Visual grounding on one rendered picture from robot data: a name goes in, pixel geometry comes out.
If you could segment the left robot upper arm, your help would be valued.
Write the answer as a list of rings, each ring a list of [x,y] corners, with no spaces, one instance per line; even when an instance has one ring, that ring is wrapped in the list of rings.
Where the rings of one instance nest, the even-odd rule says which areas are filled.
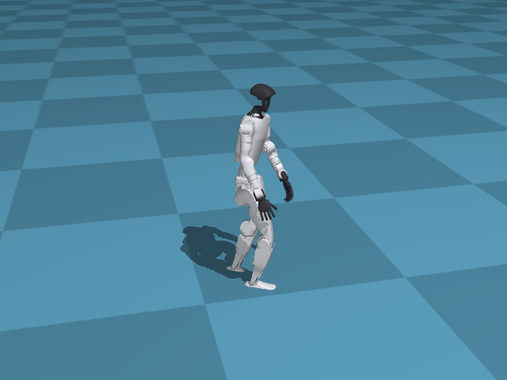
[[[268,117],[269,128],[268,128],[268,134],[265,139],[264,146],[262,148],[262,152],[264,154],[270,154],[271,152],[273,152],[275,150],[275,145],[273,144],[273,142],[269,141],[270,135],[271,135],[271,133],[270,133],[270,116],[268,114],[265,114],[265,115]]]

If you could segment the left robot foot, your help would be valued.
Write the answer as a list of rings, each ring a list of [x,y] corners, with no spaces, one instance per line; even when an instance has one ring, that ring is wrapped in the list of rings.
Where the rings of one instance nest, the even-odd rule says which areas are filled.
[[[236,270],[231,269],[231,267],[232,267],[232,266],[231,266],[231,265],[229,265],[229,266],[227,266],[227,269],[232,270],[232,271],[236,271],[236,272],[244,272],[244,271],[245,271],[245,269],[243,269],[242,267],[239,267],[239,268],[238,268],[238,269],[236,269]],[[233,267],[233,268],[234,268],[234,267]],[[236,267],[235,267],[235,268],[236,268]]]

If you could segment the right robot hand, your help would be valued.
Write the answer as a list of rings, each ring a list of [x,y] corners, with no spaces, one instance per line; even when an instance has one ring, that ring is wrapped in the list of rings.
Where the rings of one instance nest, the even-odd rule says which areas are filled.
[[[261,190],[262,190],[262,189],[261,189]],[[267,199],[265,199],[265,198],[266,198],[266,196],[265,196],[265,193],[264,193],[264,191],[263,191],[263,190],[262,190],[262,193],[263,193],[263,195],[264,195],[264,196],[263,196],[263,197],[261,197],[260,199],[257,199],[254,193],[253,193],[253,195],[254,195],[255,200],[258,202],[258,210],[259,210],[260,215],[261,215],[261,220],[262,220],[262,221],[264,221],[263,214],[262,214],[262,212],[263,212],[263,213],[264,213],[264,216],[265,216],[266,221],[268,221],[268,218],[267,218],[266,212],[267,212],[267,214],[268,214],[268,216],[269,216],[269,219],[271,220],[272,218],[271,218],[271,215],[270,215],[269,211],[271,212],[271,214],[273,215],[273,217],[275,217],[275,215],[274,215],[274,213],[273,213],[273,211],[272,211],[271,207],[273,207],[275,210],[277,210],[277,208],[276,208],[276,206],[274,206],[272,203],[270,203]],[[270,206],[271,206],[271,207],[270,207]]]

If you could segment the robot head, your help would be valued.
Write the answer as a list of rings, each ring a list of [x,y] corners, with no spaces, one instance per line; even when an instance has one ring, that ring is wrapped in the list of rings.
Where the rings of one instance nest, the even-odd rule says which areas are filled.
[[[261,114],[261,112],[267,112],[269,109],[269,103],[271,96],[275,95],[275,91],[268,85],[265,84],[256,84],[252,87],[250,90],[250,94],[257,97],[258,100],[261,100],[262,106],[256,105],[253,107],[253,109],[247,114],[248,116],[251,116],[252,114],[259,114],[260,116],[255,116],[259,119],[263,119],[264,116]],[[266,105],[265,105],[266,102]]]

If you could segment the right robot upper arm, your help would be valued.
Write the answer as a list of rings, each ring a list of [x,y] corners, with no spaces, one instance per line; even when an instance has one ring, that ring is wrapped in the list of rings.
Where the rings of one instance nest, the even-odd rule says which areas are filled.
[[[239,127],[239,134],[240,134],[240,164],[242,167],[244,159],[251,158],[249,156],[249,152],[252,149],[252,140],[254,132],[255,126],[253,121],[246,120],[243,123],[241,123]]]

